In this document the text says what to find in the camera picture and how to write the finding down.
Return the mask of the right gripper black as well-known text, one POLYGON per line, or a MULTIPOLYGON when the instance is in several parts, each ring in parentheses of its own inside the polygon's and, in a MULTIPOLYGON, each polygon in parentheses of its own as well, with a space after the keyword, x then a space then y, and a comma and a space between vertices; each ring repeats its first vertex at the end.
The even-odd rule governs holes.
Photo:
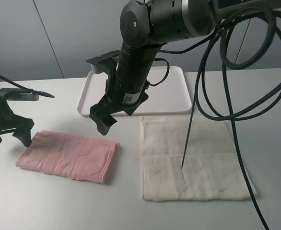
POLYGON ((105 94, 90 108, 90 118, 100 134, 107 134, 117 120, 111 115, 125 112, 132 115, 149 96, 147 77, 162 45, 145 45, 139 48, 123 43, 114 76, 106 80, 105 94))

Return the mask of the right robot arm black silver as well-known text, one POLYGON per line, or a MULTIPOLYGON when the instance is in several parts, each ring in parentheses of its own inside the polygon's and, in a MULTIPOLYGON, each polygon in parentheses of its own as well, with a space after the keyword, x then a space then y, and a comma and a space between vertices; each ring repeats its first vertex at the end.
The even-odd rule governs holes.
POLYGON ((281 17, 281 0, 151 0, 130 1, 120 16, 123 44, 89 59, 93 71, 106 73, 105 94, 90 108, 89 117, 98 131, 106 135, 116 122, 113 114, 132 115, 148 99, 146 90, 150 68, 162 47, 170 42, 203 37, 213 44, 220 39, 223 64, 230 69, 244 69, 258 61, 270 46, 281 17), (226 56, 226 37, 236 24, 252 17, 266 20, 269 27, 257 53, 241 64, 226 56))

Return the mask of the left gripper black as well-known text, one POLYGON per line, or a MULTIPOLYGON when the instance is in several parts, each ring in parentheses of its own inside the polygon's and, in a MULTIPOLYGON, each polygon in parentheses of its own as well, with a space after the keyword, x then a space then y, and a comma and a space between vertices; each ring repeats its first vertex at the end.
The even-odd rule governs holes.
POLYGON ((13 137, 20 140, 25 147, 29 147, 32 143, 33 126, 32 119, 15 114, 9 107, 8 101, 0 98, 0 135, 12 132, 13 137))

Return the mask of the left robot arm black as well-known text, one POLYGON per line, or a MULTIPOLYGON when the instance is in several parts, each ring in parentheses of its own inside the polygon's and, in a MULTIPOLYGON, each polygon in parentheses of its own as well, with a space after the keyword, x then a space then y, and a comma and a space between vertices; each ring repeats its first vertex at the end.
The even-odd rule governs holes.
POLYGON ((31 145, 31 129, 34 126, 33 120, 16 115, 7 103, 8 100, 25 101, 27 94, 28 92, 26 90, 18 88, 0 89, 0 143, 2 142, 1 135, 11 133, 25 147, 31 145))

